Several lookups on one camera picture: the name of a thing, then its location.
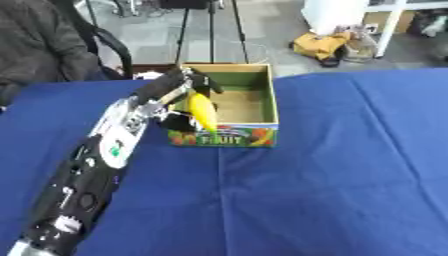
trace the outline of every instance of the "tripod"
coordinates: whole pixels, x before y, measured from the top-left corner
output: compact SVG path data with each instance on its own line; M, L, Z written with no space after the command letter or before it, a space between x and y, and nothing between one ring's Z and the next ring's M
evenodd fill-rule
M216 13L216 6L215 6L216 0L208 0L208 13L210 17L210 63L215 63L215 13ZM238 5L236 3L236 0L232 0L233 5L233 12L235 14L235 21L237 24L238 29L238 36L241 41L241 47L243 49L244 59L246 63L249 63L249 57L247 54L247 48L246 48L246 35L243 31L243 26L241 25L241 19L240 14L238 11ZM182 46L185 39L185 30L187 27L188 17L190 15L190 9L185 9L184 13L184 19L182 22L182 30L180 32L179 40L177 41L178 48L177 48L177 54L176 54L176 64L179 64L180 55L182 52Z

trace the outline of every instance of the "green led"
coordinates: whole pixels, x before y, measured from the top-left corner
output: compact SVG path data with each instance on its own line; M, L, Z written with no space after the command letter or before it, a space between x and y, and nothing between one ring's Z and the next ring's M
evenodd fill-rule
M118 156L120 155L120 149L119 149L119 148L116 148L116 147L113 147L113 148L110 150L110 153L111 153L114 157L118 157Z

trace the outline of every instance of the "table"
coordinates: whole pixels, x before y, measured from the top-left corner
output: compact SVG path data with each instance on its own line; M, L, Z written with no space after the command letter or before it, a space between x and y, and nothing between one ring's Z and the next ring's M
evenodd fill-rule
M152 126L76 256L448 255L448 69L275 81L278 145L190 148ZM146 81L41 84L0 116L0 252L108 104Z

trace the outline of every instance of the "black office chair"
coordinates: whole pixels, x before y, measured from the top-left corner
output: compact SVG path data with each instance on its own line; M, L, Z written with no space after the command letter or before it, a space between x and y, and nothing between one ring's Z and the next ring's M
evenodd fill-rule
M98 38L102 44L110 47L118 54L122 62L123 75L120 75L115 70L102 66L100 63L104 74L109 79L121 80L133 78L132 56L129 53L128 48L122 42L120 42L109 31L96 26L96 24L87 22L76 9L74 0L50 0L50 2L52 2L61 11L61 13L63 13L68 20L72 22L81 38L86 43L89 52L98 55L98 45L95 41L95 38Z

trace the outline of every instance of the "white cabinet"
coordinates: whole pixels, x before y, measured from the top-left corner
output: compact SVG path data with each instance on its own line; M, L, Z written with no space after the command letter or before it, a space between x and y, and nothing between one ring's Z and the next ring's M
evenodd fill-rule
M362 23L369 0L306 0L302 14L314 33L328 35L337 26Z

